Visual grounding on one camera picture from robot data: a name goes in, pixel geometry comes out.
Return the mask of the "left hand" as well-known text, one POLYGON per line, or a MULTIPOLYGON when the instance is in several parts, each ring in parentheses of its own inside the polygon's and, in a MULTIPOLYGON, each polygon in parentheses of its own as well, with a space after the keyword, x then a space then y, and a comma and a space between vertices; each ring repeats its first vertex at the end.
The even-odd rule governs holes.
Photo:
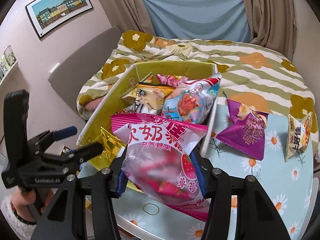
POLYGON ((35 217, 28 208, 29 205, 34 204, 35 200, 35 190, 22 191, 18 187, 16 188, 16 192, 11 196, 11 202, 17 215, 28 222, 36 222, 35 217))

